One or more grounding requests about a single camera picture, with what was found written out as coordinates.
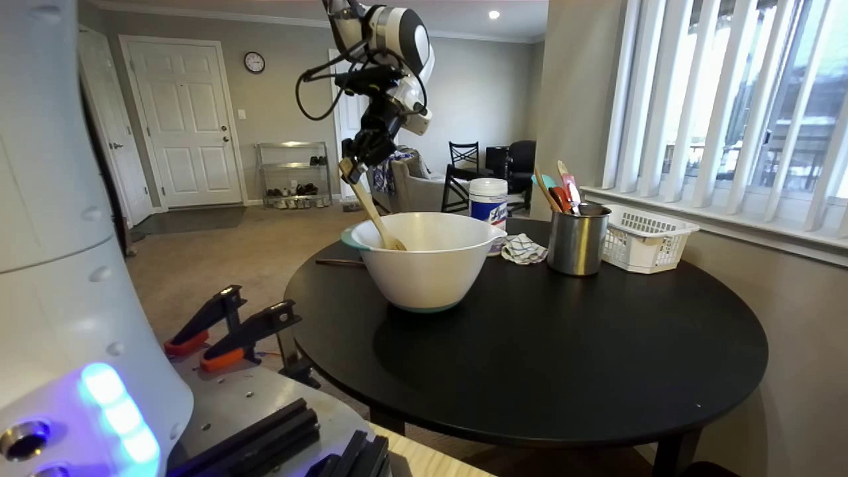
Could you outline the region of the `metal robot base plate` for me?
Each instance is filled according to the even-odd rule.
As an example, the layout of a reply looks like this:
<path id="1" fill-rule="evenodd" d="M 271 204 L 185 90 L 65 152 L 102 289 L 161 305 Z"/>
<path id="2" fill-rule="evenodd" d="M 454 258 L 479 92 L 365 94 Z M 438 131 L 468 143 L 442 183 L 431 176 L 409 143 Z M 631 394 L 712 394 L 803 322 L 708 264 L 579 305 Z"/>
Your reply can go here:
<path id="1" fill-rule="evenodd" d="M 178 362 L 193 413 L 166 477 L 413 477 L 341 400 L 261 366 L 207 372 Z"/>

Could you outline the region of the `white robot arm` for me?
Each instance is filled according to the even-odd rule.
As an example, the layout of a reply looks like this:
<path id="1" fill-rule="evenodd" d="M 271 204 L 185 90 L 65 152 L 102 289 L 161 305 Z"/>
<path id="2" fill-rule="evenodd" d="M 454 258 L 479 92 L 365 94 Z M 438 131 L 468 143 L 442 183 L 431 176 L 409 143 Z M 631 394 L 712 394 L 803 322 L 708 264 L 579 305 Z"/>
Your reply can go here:
<path id="1" fill-rule="evenodd" d="M 0 0 L 0 477 L 301 477 L 364 427 L 166 357 L 91 146 L 76 0 Z"/>

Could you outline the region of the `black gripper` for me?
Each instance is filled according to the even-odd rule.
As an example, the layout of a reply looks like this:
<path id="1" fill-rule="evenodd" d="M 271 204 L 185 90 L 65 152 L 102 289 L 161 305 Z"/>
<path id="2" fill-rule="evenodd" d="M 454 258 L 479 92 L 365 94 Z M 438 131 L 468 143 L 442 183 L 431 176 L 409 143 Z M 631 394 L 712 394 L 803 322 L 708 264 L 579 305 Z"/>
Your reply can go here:
<path id="1" fill-rule="evenodd" d="M 365 167 L 377 167 L 395 152 L 395 134 L 402 127 L 409 107 L 391 94 L 402 80 L 389 65 L 357 68 L 336 76 L 344 94 L 365 94 L 369 106 L 360 115 L 354 137 L 341 141 L 341 164 L 346 176 L 357 176 Z"/>

